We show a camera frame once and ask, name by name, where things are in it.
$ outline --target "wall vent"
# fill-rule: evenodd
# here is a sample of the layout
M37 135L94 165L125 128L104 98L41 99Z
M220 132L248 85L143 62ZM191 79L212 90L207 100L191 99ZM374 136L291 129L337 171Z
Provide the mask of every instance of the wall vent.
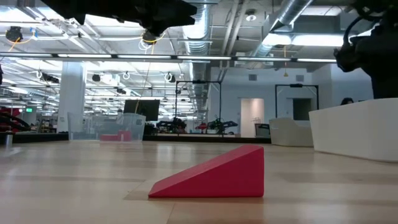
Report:
M304 82L304 75L296 75L296 82Z
M249 74L249 81L257 81L257 75Z

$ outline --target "transparent plastic bin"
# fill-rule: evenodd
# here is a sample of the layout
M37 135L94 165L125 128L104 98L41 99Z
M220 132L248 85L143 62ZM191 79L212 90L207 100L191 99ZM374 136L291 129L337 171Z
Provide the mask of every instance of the transparent plastic bin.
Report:
M84 116L68 113L69 140L141 141L146 117L125 113L121 116Z

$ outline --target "black frame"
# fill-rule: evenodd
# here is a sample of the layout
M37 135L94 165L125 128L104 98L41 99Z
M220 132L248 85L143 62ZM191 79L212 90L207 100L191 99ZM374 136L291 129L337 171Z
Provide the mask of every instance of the black frame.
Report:
M178 100L177 100L177 97L178 97L178 84L180 84L180 83L192 83L192 84L206 84L206 83L209 83L209 84L211 84L211 83L217 83L217 84L219 84L219 86L220 86L220 89L219 89L219 93L220 93L220 111L219 111L219 115L218 115L218 117L221 119L221 91L222 91L222 89L221 89L221 82L219 82L219 81L201 81L201 80L197 80L197 81L176 81L175 82L175 117L177 117L177 102L178 102Z
M278 86L289 86L291 88L315 87L317 89L317 110L319 110L319 86L303 84L276 84L275 85L275 118L278 118Z

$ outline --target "chair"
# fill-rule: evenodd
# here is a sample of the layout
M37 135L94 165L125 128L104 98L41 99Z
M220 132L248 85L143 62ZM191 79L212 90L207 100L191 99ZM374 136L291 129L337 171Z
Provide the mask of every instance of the chair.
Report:
M269 121L271 142L278 146L313 147L311 127L298 124L292 118L277 118Z
M256 127L256 138L271 138L269 124L254 124Z

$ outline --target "red triangular block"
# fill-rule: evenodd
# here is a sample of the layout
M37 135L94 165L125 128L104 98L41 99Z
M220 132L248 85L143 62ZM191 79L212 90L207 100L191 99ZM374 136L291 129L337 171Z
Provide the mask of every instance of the red triangular block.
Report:
M264 149L242 146L155 183L149 197L262 197Z

